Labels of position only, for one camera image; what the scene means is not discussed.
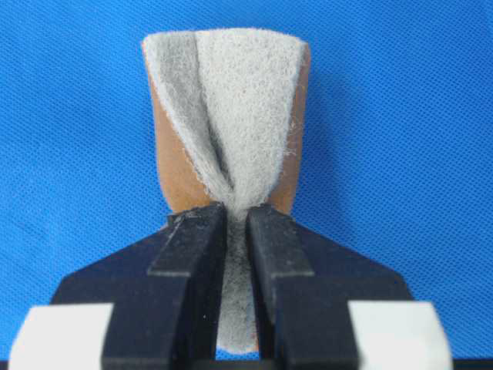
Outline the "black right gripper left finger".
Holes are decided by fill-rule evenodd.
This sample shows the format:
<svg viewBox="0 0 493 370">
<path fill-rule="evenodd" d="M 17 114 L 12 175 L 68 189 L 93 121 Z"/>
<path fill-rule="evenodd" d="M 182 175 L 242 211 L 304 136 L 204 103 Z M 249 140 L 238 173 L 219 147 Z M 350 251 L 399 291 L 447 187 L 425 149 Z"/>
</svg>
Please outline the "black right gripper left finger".
<svg viewBox="0 0 493 370">
<path fill-rule="evenodd" d="M 226 252 L 220 203 L 65 276 L 31 308 L 10 369 L 178 369 L 215 355 Z"/>
</svg>

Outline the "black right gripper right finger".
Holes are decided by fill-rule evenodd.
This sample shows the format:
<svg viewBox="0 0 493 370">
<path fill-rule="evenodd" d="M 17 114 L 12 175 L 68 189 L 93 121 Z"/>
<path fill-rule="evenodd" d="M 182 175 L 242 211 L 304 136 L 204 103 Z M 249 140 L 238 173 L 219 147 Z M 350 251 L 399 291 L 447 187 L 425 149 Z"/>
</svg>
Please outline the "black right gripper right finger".
<svg viewBox="0 0 493 370">
<path fill-rule="evenodd" d="M 269 205 L 247 236 L 260 348 L 286 369 L 450 369 L 451 349 L 428 301 L 402 276 Z"/>
</svg>

